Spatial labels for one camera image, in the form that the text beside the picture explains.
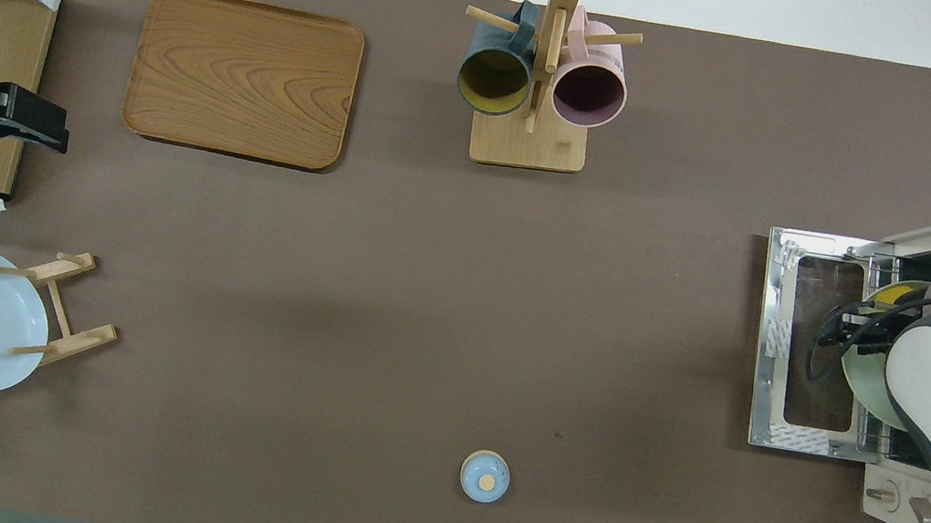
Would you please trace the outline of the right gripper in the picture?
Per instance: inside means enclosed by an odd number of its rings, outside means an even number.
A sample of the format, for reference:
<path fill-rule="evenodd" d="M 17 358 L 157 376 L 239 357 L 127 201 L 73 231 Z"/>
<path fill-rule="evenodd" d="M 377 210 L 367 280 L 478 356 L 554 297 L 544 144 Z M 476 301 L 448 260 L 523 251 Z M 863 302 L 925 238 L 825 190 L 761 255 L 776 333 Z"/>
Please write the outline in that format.
<path fill-rule="evenodd" d="M 836 312 L 832 346 L 837 350 L 847 350 L 863 345 L 863 355 L 887 354 L 894 345 L 898 335 L 905 328 L 905 313 L 889 316 L 879 312 L 871 317 L 857 312 L 839 310 Z M 856 337 L 857 332 L 865 333 Z"/>

